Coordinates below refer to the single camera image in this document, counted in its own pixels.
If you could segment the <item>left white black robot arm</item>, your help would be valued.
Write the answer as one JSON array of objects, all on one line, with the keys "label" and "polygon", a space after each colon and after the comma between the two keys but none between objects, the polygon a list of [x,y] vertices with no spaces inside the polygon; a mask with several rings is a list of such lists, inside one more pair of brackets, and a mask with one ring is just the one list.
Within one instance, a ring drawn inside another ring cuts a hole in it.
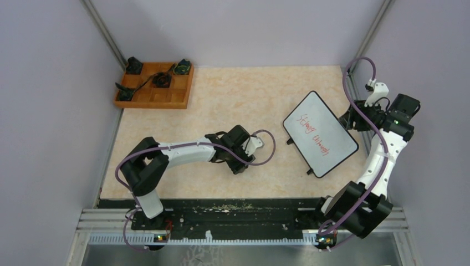
[{"label": "left white black robot arm", "polygon": [[254,153],[263,145],[260,138],[249,134],[241,125],[189,142],[172,144],[146,137],[116,170],[124,176],[145,214],[145,223],[152,229],[160,229],[165,225],[166,214],[156,187],[166,170],[194,162],[226,163],[237,175],[254,162]]}]

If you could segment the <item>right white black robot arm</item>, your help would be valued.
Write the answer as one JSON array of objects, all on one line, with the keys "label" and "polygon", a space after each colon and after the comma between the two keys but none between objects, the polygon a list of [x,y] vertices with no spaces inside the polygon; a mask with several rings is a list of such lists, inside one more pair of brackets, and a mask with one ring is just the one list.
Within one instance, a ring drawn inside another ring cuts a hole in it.
[{"label": "right white black robot arm", "polygon": [[364,100],[352,101],[342,116],[347,129],[374,131],[371,151],[364,173],[350,181],[334,197],[312,213],[312,221],[324,236],[343,227],[359,238],[368,236],[385,218],[393,205],[387,200],[387,186],[398,156],[414,135],[411,119],[421,103],[408,95],[398,94],[383,110],[378,102],[367,106]]}]

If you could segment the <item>small black-framed whiteboard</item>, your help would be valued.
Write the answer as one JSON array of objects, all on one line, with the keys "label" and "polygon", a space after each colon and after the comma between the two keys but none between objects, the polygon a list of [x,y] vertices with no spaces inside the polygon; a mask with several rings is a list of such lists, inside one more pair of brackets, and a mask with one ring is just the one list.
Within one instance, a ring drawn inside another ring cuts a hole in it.
[{"label": "small black-framed whiteboard", "polygon": [[316,91],[310,91],[283,120],[289,139],[308,165],[307,174],[323,178],[359,149]]}]

